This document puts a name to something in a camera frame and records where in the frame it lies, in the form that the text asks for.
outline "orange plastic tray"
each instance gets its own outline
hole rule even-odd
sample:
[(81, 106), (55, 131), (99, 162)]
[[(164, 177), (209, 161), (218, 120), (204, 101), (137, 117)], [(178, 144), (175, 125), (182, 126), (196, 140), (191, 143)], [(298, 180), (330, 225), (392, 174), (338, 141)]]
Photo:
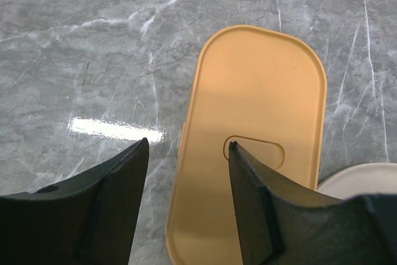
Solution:
[(206, 43), (167, 223), (174, 264), (242, 264), (228, 172), (230, 141), (316, 189), (326, 90), (319, 58), (295, 37), (239, 25)]

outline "white plate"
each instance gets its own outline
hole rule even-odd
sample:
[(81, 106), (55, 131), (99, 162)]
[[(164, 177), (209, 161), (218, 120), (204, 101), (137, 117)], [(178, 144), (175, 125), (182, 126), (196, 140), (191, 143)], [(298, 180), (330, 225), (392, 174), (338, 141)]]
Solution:
[(397, 164), (359, 164), (324, 180), (317, 191), (338, 199), (360, 194), (397, 194)]

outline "marble surface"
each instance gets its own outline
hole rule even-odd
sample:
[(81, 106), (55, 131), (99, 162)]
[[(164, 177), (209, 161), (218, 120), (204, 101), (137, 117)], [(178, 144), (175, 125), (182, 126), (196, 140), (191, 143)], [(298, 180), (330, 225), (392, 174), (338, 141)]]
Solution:
[(320, 181), (397, 161), (397, 0), (0, 0), (0, 194), (36, 191), (147, 136), (130, 264), (170, 264), (164, 227), (204, 43), (253, 24), (324, 63)]

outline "gray marble countertop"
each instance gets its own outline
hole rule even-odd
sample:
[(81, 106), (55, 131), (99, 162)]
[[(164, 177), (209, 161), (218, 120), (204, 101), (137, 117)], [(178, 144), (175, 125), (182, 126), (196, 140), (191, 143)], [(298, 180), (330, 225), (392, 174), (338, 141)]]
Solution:
[(198, 55), (220, 29), (294, 35), (328, 77), (320, 181), (397, 161), (397, 0), (0, 0), (0, 194), (151, 142), (130, 264), (170, 264), (164, 229)]

